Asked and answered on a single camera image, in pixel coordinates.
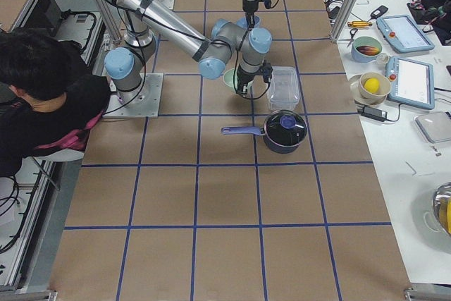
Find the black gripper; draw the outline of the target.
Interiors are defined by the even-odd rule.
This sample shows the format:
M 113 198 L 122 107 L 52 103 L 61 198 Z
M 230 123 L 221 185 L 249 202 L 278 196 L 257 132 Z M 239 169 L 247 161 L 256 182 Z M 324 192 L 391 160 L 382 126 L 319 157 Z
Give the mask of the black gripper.
M 254 28 L 255 13 L 259 10 L 260 3 L 263 3 L 266 9 L 270 9 L 272 0 L 242 0 L 242 10 L 245 12 L 246 28 Z
M 263 77 L 264 83 L 267 84 L 267 88 L 264 91 L 266 93 L 270 87 L 272 79 L 273 67 L 268 61 L 263 61 L 263 64 L 255 72 L 248 72 L 241 65 L 236 70 L 236 80 L 233 81 L 235 93 L 239 95 L 247 94 L 247 88 L 257 75 Z

